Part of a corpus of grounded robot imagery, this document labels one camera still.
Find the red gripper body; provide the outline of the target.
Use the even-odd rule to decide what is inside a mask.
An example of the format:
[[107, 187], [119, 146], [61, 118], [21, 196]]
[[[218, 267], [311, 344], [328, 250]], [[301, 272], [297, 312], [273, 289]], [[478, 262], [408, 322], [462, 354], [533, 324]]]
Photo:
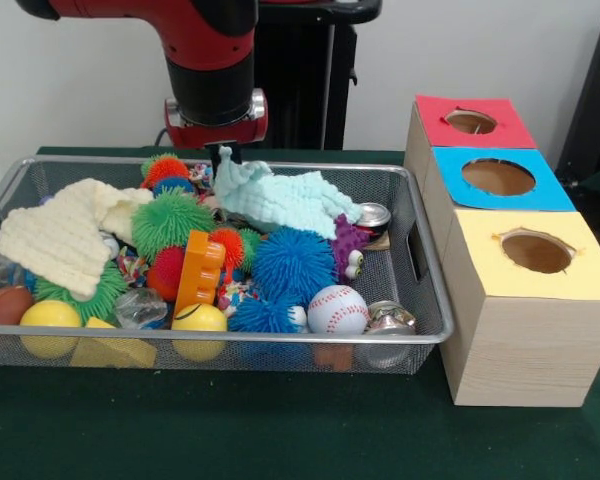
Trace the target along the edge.
[[222, 126], [204, 126], [184, 119], [178, 102], [169, 98], [164, 103], [167, 134], [176, 148], [200, 149], [212, 144], [262, 141], [268, 128], [268, 109], [265, 98], [253, 98], [247, 114], [238, 121]]

